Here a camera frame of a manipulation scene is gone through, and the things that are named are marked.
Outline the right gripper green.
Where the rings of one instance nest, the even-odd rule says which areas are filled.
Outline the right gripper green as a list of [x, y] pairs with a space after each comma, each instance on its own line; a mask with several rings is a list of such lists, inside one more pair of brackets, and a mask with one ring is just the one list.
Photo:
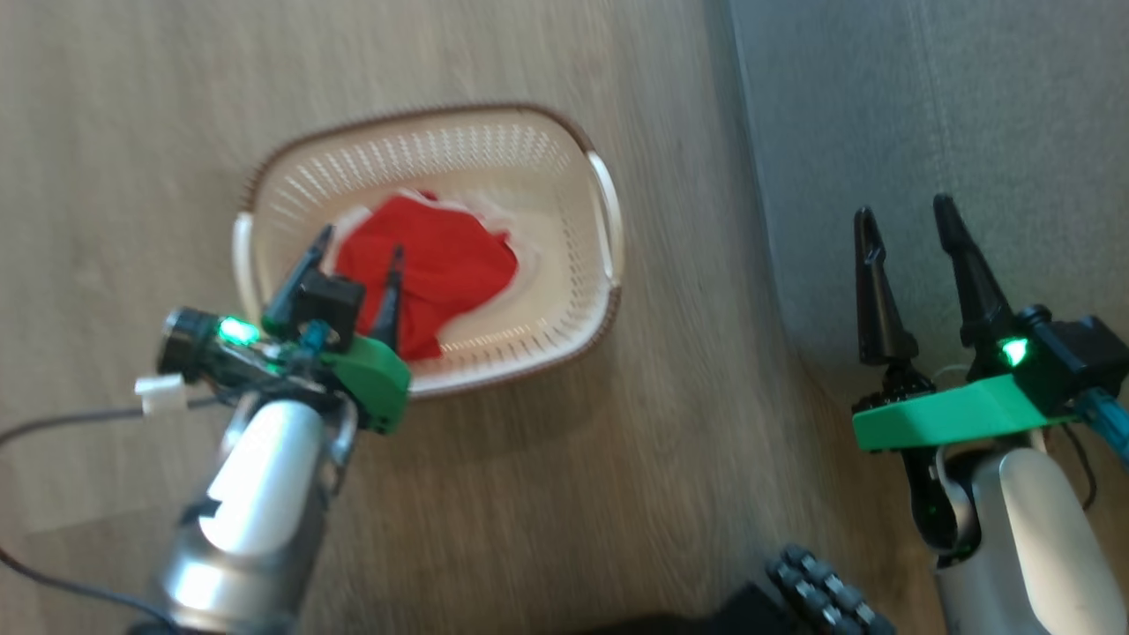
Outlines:
[[[1013, 310], [954, 198], [934, 197], [942, 250], [949, 256], [964, 348], [1001, 354], [1015, 338]], [[1032, 549], [1060, 546], [1053, 529], [1073, 515], [1073, 492], [1060, 467], [1039, 446], [1053, 423], [1009, 375], [946, 392], [916, 369], [919, 354], [898, 311], [886, 275], [886, 243], [869, 206], [854, 216], [857, 338], [864, 366], [883, 367], [882, 386], [863, 395], [852, 415], [858, 446], [900, 454], [914, 527], [939, 565], [971, 558], [983, 540]]]

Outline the red and white garment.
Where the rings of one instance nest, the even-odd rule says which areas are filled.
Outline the red and white garment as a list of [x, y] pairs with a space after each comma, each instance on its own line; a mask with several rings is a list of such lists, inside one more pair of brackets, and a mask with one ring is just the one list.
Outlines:
[[378, 316], [395, 247], [403, 250], [399, 354], [406, 362], [440, 358], [444, 329], [516, 294], [541, 260], [515, 214], [485, 198], [465, 205], [399, 189], [379, 205], [356, 205], [336, 219], [323, 268], [364, 285], [356, 321], [361, 334], [370, 333]]

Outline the cream plastic laundry basket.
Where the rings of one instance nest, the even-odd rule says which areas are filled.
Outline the cream plastic laundry basket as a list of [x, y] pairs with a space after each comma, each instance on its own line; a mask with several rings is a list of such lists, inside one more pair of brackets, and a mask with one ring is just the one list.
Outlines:
[[323, 226], [406, 189], [491, 214], [524, 258], [511, 288], [443, 330], [439, 358], [412, 364], [413, 399], [553, 369], [613, 325], [625, 269], [616, 186], [585, 130], [533, 103], [408, 108], [271, 153], [231, 233], [243, 314], [259, 321]]

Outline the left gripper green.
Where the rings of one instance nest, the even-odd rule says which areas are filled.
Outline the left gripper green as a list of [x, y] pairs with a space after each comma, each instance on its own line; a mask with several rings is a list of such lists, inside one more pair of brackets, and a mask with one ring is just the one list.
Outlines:
[[294, 306], [303, 278], [322, 266], [334, 225], [326, 224], [266, 302], [262, 327], [192, 307], [174, 310], [161, 329], [157, 371], [180, 375], [187, 385], [205, 382], [221, 401], [257, 392], [297, 400], [320, 414], [355, 406], [360, 430], [387, 435], [399, 428], [410, 401], [411, 371], [399, 358], [400, 298], [404, 247], [393, 247], [378, 312], [368, 337], [355, 338], [348, 351], [295, 340]]

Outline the grey fabric sofa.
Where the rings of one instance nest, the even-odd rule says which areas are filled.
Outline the grey fabric sofa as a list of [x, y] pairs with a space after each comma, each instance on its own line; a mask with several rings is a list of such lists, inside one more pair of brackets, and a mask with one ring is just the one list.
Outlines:
[[916, 367], [965, 364], [933, 201], [1007, 301], [1129, 342], [1129, 0], [730, 0], [785, 333], [842, 414], [858, 358], [852, 217], [869, 206]]

